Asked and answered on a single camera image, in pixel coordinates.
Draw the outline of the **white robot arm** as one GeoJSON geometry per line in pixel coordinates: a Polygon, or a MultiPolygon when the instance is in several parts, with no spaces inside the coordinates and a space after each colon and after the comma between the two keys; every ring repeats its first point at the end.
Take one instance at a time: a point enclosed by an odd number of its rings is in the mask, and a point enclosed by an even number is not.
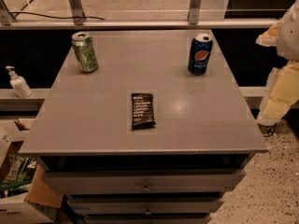
{"type": "Polygon", "coordinates": [[[281,69],[270,72],[259,107],[257,122],[273,126],[299,101],[299,0],[280,21],[259,35],[256,43],[276,47],[278,56],[288,61],[281,69]]]}

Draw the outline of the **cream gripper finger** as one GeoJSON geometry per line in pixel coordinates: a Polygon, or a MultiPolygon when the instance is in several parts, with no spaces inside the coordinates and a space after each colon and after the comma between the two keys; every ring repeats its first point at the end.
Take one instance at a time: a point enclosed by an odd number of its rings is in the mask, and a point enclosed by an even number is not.
{"type": "Polygon", "coordinates": [[[257,122],[273,126],[299,101],[299,62],[288,61],[270,72],[260,104],[257,122]]]}
{"type": "Polygon", "coordinates": [[[273,24],[267,31],[257,37],[256,43],[264,47],[275,47],[277,45],[279,25],[279,21],[273,24]]]}

